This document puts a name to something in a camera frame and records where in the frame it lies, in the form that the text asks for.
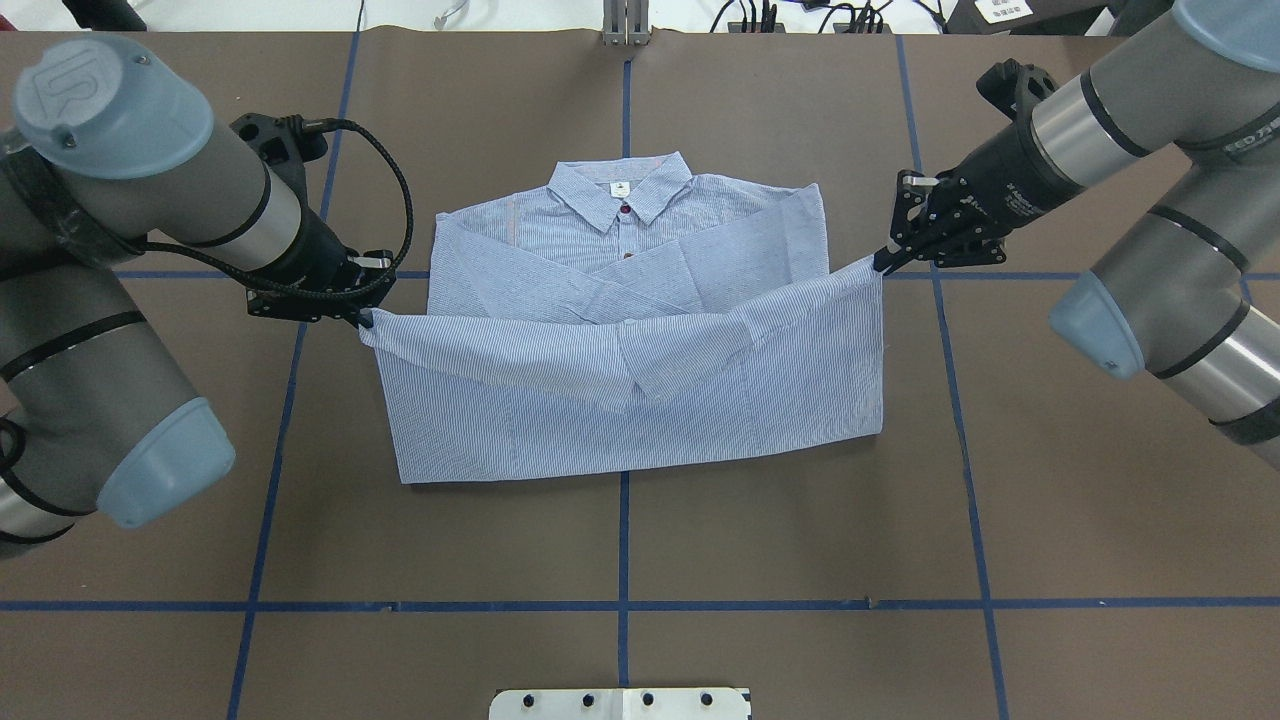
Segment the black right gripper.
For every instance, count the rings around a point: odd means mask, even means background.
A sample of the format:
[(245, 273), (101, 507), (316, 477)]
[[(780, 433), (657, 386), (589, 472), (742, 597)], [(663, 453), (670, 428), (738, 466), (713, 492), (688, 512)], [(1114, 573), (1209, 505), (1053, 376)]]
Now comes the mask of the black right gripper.
[(951, 170), (896, 177), (886, 246), (873, 268), (891, 274), (913, 261), (937, 266), (1004, 263), (1004, 240), (1051, 209), (1051, 167), (1028, 135), (998, 135)]

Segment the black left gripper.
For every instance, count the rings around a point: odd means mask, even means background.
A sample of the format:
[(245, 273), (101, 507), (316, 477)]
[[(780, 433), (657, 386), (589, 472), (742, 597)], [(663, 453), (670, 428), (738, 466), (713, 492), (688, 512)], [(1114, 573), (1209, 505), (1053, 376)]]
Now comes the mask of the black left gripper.
[(390, 250), (357, 252), (344, 246), (328, 224), (312, 210), (303, 213), (298, 237), (285, 255), (262, 270), (252, 272), (256, 281), (289, 286), (292, 293), (247, 290), (246, 306), (251, 316), (291, 322), (319, 322), (333, 318), (360, 328), (372, 327), (372, 310), (390, 292), (394, 275), (375, 284), (390, 268)]

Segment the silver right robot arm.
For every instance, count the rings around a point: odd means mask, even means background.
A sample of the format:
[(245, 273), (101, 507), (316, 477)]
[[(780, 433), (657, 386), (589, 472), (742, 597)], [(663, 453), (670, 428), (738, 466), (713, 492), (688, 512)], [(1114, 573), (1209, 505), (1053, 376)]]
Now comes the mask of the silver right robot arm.
[(1277, 245), (1275, 1), (1175, 1), (1065, 83), (1006, 60), (975, 83), (1009, 124), (936, 176), (901, 170), (878, 273), (1004, 263), (1005, 238), (1174, 146), (1189, 170), (1050, 313), (1096, 366), (1148, 372), (1270, 465), (1277, 323), (1239, 291)]

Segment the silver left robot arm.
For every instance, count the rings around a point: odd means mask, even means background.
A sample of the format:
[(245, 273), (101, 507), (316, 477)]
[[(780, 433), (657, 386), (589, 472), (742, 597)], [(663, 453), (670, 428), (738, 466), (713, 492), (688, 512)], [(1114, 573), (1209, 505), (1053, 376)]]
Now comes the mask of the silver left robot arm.
[(4, 559), (102, 512), (137, 528), (225, 477), (236, 450), (115, 269), (202, 263), (253, 316), (369, 327), (412, 240), (360, 252), (308, 202), (338, 118), (242, 115), (133, 38), (84, 33), (19, 74), (3, 132)]

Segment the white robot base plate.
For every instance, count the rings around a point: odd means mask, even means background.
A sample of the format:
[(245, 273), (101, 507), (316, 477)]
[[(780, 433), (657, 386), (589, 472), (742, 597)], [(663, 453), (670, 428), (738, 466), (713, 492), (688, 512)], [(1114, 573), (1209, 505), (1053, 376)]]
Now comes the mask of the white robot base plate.
[(750, 691), (732, 687), (508, 689), (489, 719), (751, 719)]

